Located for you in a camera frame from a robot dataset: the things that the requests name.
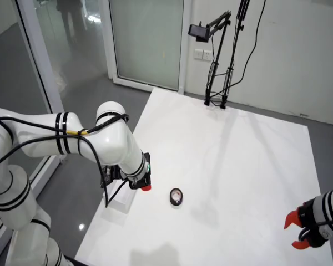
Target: white table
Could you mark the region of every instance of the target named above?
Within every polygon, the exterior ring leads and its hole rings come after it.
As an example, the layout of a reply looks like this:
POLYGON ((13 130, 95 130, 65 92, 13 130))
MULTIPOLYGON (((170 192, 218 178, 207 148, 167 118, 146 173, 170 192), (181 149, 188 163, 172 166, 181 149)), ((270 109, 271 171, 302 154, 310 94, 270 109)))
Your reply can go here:
POLYGON ((76 259, 107 265, 327 265, 296 250, 286 215, 320 194, 307 127, 154 89, 134 131, 152 190, 127 214, 100 204, 76 259), (179 208, 169 192, 184 194, 179 208))

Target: wall outlet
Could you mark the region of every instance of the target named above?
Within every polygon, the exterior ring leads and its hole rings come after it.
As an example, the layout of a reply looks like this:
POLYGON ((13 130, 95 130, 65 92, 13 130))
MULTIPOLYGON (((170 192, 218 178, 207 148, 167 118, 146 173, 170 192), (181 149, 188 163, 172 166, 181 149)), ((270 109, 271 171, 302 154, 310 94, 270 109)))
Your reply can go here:
POLYGON ((194 50, 194 58, 202 59, 204 51, 202 49, 195 49, 194 50))
POLYGON ((204 50, 203 59, 207 60, 207 61, 211 61, 212 60, 212 51, 204 50))

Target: robotic arm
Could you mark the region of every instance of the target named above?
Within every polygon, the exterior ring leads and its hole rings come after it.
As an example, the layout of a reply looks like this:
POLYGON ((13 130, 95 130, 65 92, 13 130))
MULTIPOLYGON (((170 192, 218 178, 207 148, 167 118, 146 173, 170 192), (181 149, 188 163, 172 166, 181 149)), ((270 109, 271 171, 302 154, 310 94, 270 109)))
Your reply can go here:
POLYGON ((286 217, 285 229, 292 223, 303 228, 299 240, 292 243, 294 248, 324 245, 333 236, 333 190, 306 201, 290 212, 286 217))
POLYGON ((124 108, 115 102, 98 108, 96 126, 90 130, 71 112, 22 115, 0 109, 0 219, 14 230, 7 265, 56 265, 58 261, 72 265, 64 262, 49 238, 51 219, 34 199, 25 171, 8 165, 10 154, 19 148, 30 157, 80 154, 98 164, 105 185, 120 178, 129 181, 131 189, 149 190, 150 157, 137 145, 127 119, 124 108), (12 149, 14 142, 19 144, 12 149), (113 167, 114 175, 104 173, 101 165, 113 167))

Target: door frame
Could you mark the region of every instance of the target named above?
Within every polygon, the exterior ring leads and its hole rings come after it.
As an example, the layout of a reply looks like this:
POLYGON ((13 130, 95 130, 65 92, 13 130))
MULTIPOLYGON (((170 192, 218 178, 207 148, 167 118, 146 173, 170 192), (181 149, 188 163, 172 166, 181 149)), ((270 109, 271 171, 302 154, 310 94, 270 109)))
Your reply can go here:
MULTIPOLYGON (((33 0, 11 0, 11 3, 37 78, 39 90, 47 108, 47 113, 64 112, 33 0)), ((40 194, 63 158, 64 156, 46 156, 42 158, 36 169, 29 176, 29 179, 32 180, 31 188, 35 198, 40 194)), ((4 225, 1 226, 1 224, 0 255, 12 235, 12 230, 4 225)))
MULTIPOLYGON (((184 94, 185 92, 186 68, 188 62, 188 49, 189 49, 188 30, 191 22, 192 4, 193 0, 184 0, 183 25, 181 28, 179 83, 177 90, 179 94, 184 94)), ((115 57, 116 53, 115 53, 113 30, 112 30, 112 19, 110 12, 110 0, 99 0, 99 8, 100 8, 103 39, 104 39, 109 78, 112 79, 114 83, 119 85, 124 85, 127 87, 132 87, 145 91, 152 91, 153 88, 155 87, 154 85, 144 84, 128 79, 122 79, 118 76, 117 62, 115 57)))

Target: light switch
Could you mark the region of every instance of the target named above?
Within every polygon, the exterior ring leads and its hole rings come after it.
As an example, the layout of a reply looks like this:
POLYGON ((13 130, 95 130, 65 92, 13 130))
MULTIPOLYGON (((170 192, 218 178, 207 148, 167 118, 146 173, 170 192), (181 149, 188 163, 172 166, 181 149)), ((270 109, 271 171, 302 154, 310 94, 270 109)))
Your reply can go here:
POLYGON ((204 51, 202 49, 195 49, 194 50, 194 58, 202 59, 204 51))

